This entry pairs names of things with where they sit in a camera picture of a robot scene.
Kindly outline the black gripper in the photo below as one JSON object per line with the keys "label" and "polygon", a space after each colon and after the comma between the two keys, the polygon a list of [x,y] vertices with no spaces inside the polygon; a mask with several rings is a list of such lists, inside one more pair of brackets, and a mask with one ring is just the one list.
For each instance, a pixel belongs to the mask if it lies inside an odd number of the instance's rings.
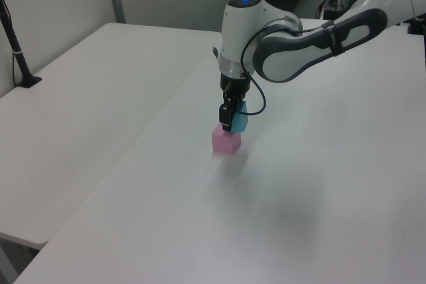
{"label": "black gripper", "polygon": [[244,98],[250,88],[250,80],[245,77],[235,79],[221,75],[220,88],[223,92],[224,102],[219,107],[219,123],[223,130],[231,131],[237,106],[246,104]]}

